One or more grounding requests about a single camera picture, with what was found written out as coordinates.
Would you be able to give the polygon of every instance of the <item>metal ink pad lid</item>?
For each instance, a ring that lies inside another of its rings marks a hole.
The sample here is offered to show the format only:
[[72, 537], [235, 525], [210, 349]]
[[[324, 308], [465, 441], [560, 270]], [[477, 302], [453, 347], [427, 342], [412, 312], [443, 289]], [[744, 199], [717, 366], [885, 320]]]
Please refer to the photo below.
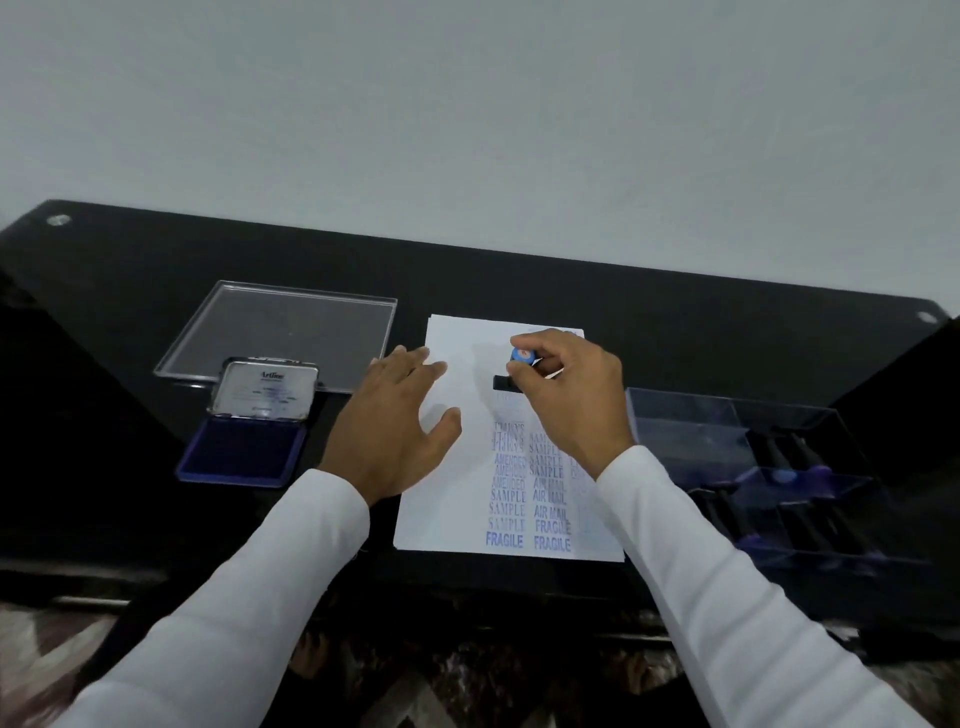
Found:
[[236, 357], [224, 363], [207, 411], [217, 417], [303, 422], [320, 372], [288, 359]]

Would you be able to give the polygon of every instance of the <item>white sleeve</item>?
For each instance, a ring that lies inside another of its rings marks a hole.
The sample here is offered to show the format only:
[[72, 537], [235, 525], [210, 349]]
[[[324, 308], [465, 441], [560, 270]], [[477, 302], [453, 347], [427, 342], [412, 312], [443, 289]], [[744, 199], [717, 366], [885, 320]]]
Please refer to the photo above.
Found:
[[260, 725], [303, 626], [369, 530], [353, 486], [308, 471], [236, 554], [55, 725]]
[[926, 726], [705, 519], [647, 448], [597, 480], [711, 726]]

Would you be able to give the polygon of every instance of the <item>white paper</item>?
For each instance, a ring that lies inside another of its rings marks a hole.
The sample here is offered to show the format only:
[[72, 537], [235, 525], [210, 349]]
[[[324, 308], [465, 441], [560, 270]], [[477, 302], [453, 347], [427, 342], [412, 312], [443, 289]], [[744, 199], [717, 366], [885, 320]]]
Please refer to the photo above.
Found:
[[463, 434], [440, 467], [403, 494], [394, 546], [623, 561], [594, 511], [593, 481], [547, 439], [523, 395], [493, 390], [493, 377], [506, 375], [510, 337], [544, 328], [430, 317], [430, 359], [449, 368], [427, 395], [420, 421], [430, 429], [457, 406]]

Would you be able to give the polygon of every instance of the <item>patterned carpet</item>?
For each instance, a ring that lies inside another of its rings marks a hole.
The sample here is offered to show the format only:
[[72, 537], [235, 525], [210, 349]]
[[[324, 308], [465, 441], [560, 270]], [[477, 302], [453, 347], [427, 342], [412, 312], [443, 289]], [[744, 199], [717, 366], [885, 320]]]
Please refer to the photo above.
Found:
[[[69, 705], [78, 670], [113, 623], [110, 616], [0, 604], [0, 728], [49, 725]], [[960, 728], [960, 663], [875, 671], [933, 725]], [[427, 646], [307, 632], [264, 725], [659, 725], [666, 723], [644, 719], [649, 704], [637, 697], [681, 674], [669, 649], [621, 645], [544, 653], [497, 642]], [[596, 721], [606, 713], [621, 716], [622, 723]]]

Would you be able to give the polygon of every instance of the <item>ink pad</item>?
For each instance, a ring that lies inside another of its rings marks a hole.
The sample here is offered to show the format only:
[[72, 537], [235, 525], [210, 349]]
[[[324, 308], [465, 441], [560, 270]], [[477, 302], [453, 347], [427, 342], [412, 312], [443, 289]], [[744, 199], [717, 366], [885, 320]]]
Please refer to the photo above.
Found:
[[312, 364], [286, 359], [228, 359], [177, 478], [282, 488], [306, 438], [318, 376]]

